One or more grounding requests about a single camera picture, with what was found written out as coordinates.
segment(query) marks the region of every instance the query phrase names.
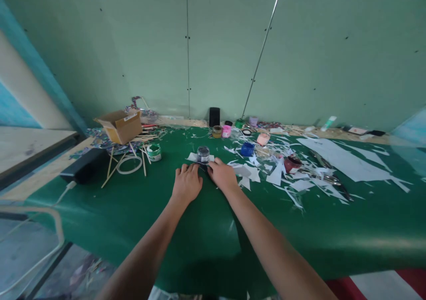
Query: paint jar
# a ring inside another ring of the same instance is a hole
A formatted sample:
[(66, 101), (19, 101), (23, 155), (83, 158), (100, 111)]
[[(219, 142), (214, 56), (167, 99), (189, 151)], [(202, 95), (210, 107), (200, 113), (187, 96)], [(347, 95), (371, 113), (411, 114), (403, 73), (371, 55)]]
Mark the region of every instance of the paint jar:
[(232, 130), (231, 126), (228, 126), (228, 125), (222, 126), (222, 137), (229, 138), (231, 135), (231, 130)]
[(285, 171), (288, 174), (295, 174), (301, 166), (302, 166), (302, 162), (297, 157), (288, 156), (284, 160)]
[(250, 118), (248, 119), (248, 123), (250, 124), (251, 127), (256, 127), (258, 120), (259, 118), (257, 118), (256, 116), (250, 116)]
[(197, 150), (197, 161), (198, 162), (209, 162), (210, 149), (207, 146), (199, 146)]
[(146, 148), (146, 153), (148, 154), (148, 159), (150, 161), (158, 161), (161, 160), (161, 147), (160, 145), (157, 144), (153, 144), (153, 145), (149, 145)]
[(235, 127), (237, 128), (242, 128), (244, 126), (245, 122), (242, 119), (237, 119), (237, 121), (235, 122)]
[(245, 157), (252, 157), (254, 152), (254, 145), (249, 142), (245, 142), (241, 147), (241, 154)]
[(260, 134), (257, 137), (257, 143), (261, 146), (265, 146), (268, 143), (270, 137), (271, 135), (269, 134)]
[(321, 131), (326, 131), (332, 123), (334, 123), (334, 121), (337, 119), (336, 116), (331, 116), (327, 122), (324, 124), (324, 126), (321, 127)]
[(222, 127), (220, 127), (220, 126), (213, 127), (212, 136), (213, 136), (213, 138), (222, 137)]

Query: cardboard box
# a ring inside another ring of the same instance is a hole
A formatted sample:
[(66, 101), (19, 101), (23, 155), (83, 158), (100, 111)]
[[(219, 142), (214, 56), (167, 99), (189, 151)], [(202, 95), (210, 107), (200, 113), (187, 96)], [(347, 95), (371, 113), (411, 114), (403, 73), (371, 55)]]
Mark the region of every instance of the cardboard box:
[(132, 114), (114, 111), (95, 118), (95, 121), (105, 128), (106, 134), (112, 142), (124, 145), (142, 132), (140, 115), (140, 111)]

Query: red and white striped fabric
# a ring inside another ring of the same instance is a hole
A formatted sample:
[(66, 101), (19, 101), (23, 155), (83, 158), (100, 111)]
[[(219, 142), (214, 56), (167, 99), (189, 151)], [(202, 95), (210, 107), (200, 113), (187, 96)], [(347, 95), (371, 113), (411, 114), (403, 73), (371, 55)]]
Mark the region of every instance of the red and white striped fabric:
[(426, 270), (383, 271), (326, 281), (339, 300), (426, 300)]

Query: red paint jar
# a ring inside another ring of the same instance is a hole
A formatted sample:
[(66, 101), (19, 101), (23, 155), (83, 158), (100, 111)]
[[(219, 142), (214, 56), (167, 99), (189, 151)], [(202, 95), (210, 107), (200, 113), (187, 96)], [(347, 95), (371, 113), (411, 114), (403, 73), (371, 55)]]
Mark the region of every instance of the red paint jar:
[(284, 160), (285, 171), (288, 174), (295, 174), (301, 166), (302, 166), (302, 162), (300, 161), (299, 158), (288, 156)]

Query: sticker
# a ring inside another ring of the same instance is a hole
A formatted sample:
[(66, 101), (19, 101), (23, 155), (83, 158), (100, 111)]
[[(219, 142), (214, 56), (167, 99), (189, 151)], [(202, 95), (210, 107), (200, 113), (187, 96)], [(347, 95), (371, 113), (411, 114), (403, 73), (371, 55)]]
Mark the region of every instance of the sticker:
[(133, 118), (134, 116), (136, 116), (137, 115), (137, 113), (136, 114), (133, 114), (133, 115), (131, 115), (131, 116), (127, 116), (127, 117), (125, 117), (124, 118), (124, 121), (127, 121), (127, 120), (129, 120), (129, 119), (131, 119), (131, 118)]

